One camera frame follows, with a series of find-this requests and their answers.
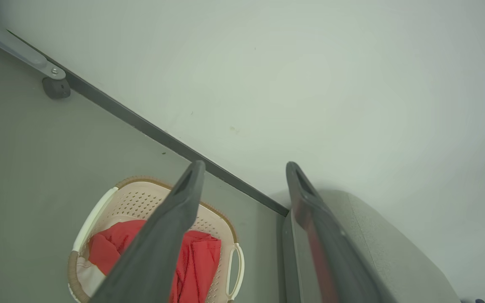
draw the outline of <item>caster wheel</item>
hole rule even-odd
[[[42,79],[44,92],[52,99],[67,98],[71,95],[71,87],[67,79],[54,80],[50,77]]]

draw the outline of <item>wall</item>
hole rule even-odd
[[[279,201],[297,161],[485,298],[485,2],[4,0],[14,33]]]

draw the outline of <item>gray floor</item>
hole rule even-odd
[[[50,100],[41,80],[0,50],[0,302],[72,302],[67,257],[102,194],[133,175],[173,184],[188,165],[75,92]],[[202,199],[240,237],[246,273],[237,303],[285,301],[283,217],[211,175]]]

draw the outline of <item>red fabric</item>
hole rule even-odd
[[[131,244],[145,220],[119,222],[89,240],[89,261],[108,276],[119,257]]]
[[[119,222],[89,240],[89,261],[103,274],[115,265],[145,220]],[[205,232],[190,230],[183,236],[171,285],[170,303],[205,303],[220,261],[221,241]]]
[[[170,303],[205,303],[220,261],[221,241],[205,232],[190,230],[183,237]]]

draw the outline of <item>beige plastic basket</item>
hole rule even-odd
[[[88,241],[91,236],[106,230],[117,222],[148,219],[156,207],[169,194],[171,186],[158,182],[149,176],[127,178],[102,196],[93,208],[75,240],[69,257],[69,289],[79,303],[89,301],[77,279],[77,258],[89,257]],[[205,203],[200,203],[196,222],[191,230],[211,234],[222,241],[220,262],[212,285],[207,294],[207,303],[227,303],[239,293],[244,276],[243,250],[237,243],[237,235],[224,215]],[[235,287],[229,291],[229,276],[234,251],[239,257],[239,272]]]

